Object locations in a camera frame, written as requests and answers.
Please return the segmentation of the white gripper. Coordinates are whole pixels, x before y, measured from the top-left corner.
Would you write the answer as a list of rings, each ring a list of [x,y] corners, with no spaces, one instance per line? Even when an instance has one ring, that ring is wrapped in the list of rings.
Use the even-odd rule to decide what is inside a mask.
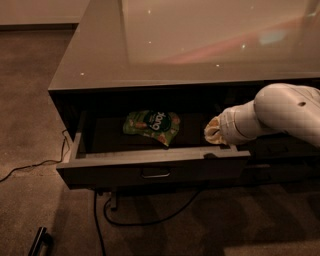
[[[236,127],[235,114],[235,108],[226,108],[219,117],[212,118],[204,129],[205,140],[215,145],[241,144],[244,137]]]

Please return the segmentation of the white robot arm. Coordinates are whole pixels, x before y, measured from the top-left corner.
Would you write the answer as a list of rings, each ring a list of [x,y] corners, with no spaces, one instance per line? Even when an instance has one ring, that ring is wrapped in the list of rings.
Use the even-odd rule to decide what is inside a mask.
[[[245,104],[226,108],[204,129],[211,144],[241,145],[263,135],[286,133],[320,147],[320,90],[270,84]]]

